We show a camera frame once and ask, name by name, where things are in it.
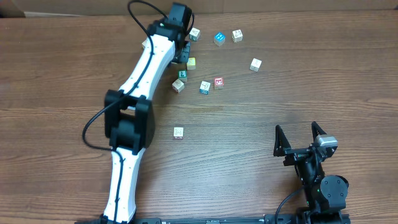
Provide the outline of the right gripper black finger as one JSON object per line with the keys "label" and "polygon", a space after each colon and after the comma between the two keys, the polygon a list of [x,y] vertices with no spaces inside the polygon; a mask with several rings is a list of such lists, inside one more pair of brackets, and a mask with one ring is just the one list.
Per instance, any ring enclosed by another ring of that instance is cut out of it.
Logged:
{"label": "right gripper black finger", "polygon": [[317,124],[316,121],[313,121],[311,125],[313,141],[319,145],[324,145],[326,132],[322,130],[322,128]]}
{"label": "right gripper black finger", "polygon": [[288,142],[282,128],[277,125],[275,127],[275,144],[273,155],[276,157],[282,157],[286,155],[287,151],[290,151],[291,145]]}

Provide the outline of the wooden block red side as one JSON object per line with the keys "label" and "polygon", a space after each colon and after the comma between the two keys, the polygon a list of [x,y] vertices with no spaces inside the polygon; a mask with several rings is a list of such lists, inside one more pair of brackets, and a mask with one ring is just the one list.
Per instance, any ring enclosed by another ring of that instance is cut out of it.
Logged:
{"label": "wooden block red side", "polygon": [[182,127],[174,127],[174,139],[183,139],[183,128]]}

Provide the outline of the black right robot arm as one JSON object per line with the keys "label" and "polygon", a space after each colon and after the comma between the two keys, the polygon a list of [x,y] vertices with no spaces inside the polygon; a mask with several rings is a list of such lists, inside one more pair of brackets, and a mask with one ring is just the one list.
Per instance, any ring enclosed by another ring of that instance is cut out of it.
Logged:
{"label": "black right robot arm", "polygon": [[[283,157],[285,166],[294,166],[302,186],[288,195],[278,206],[271,220],[275,223],[349,224],[346,208],[349,182],[340,175],[325,175],[321,163],[332,157],[338,141],[312,122],[313,142],[307,148],[293,149],[281,126],[275,127],[273,155]],[[300,192],[305,194],[307,206],[298,208],[295,214],[284,218],[282,206]]]}

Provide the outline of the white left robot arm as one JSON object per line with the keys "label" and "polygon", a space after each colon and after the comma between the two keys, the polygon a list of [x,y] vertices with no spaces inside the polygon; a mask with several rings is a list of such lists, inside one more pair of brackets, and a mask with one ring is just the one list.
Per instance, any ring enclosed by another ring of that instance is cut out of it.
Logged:
{"label": "white left robot arm", "polygon": [[172,63],[185,63],[190,53],[186,39],[193,27],[192,10],[173,3],[170,13],[144,30],[144,51],[119,90],[104,98],[104,130],[113,160],[108,204],[100,223],[132,223],[136,215],[136,185],[141,159],[155,131],[152,98]]}

